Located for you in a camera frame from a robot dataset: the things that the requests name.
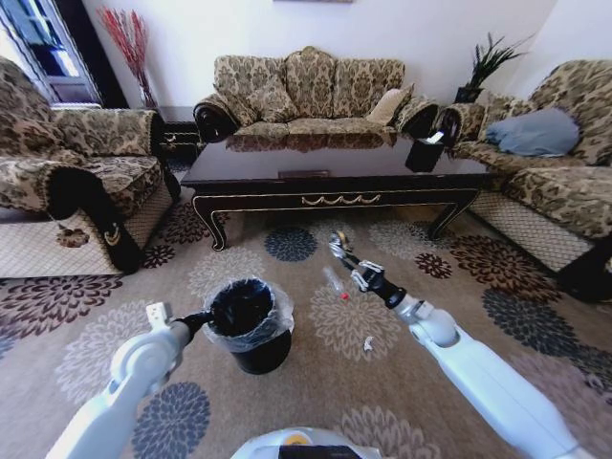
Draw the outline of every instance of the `side table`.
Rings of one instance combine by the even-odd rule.
[[[193,164],[204,148],[193,118],[193,107],[158,107],[164,120],[162,149],[169,160]]]

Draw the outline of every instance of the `beige pillow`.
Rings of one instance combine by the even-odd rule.
[[[388,126],[400,114],[402,107],[412,98],[413,90],[414,84],[404,89],[388,90],[365,118],[376,124]]]
[[[297,118],[297,107],[278,76],[272,78],[263,88],[250,94],[247,101],[262,121],[286,122]]]

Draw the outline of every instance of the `sofa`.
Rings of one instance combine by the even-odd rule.
[[[153,111],[53,110],[0,58],[0,278],[132,273],[180,187]]]
[[[276,78],[295,105],[293,118],[266,122],[249,117],[252,95]],[[365,119],[381,97],[403,81],[399,60],[336,59],[314,47],[286,58],[222,55],[214,64],[217,92],[195,106],[194,118],[203,142],[220,142],[232,134],[268,137],[276,144],[304,135],[426,136],[438,114],[438,105],[427,98],[405,100],[392,125]]]
[[[567,156],[520,157],[486,142],[492,122],[546,107],[579,126],[579,143]],[[500,175],[470,210],[556,273],[569,293],[612,297],[612,60],[563,63],[528,100],[453,104],[441,119],[454,155]]]

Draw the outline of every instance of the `floral carpet pattern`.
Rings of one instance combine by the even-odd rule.
[[[0,279],[0,457],[45,456],[108,386],[117,348],[150,330],[147,304],[165,301],[183,317],[250,276],[295,305],[288,358],[268,375],[248,375],[199,333],[140,404],[122,458],[225,459],[251,437],[289,426],[331,429],[401,459],[521,457],[393,312],[359,292],[329,253],[332,230],[349,237],[356,256],[384,265],[391,282],[449,311],[553,401],[589,452],[612,457],[612,306],[561,292],[468,214],[430,241],[439,210],[230,213],[221,216],[229,247],[216,252],[184,188],[134,274]],[[337,289],[325,267],[341,279]]]

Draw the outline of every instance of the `red dried branches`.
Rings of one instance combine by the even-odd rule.
[[[146,44],[149,38],[144,19],[135,11],[117,11],[106,7],[98,9],[98,16],[104,29],[123,54],[132,75],[138,80],[143,91],[148,93],[146,95],[151,97],[144,72]]]

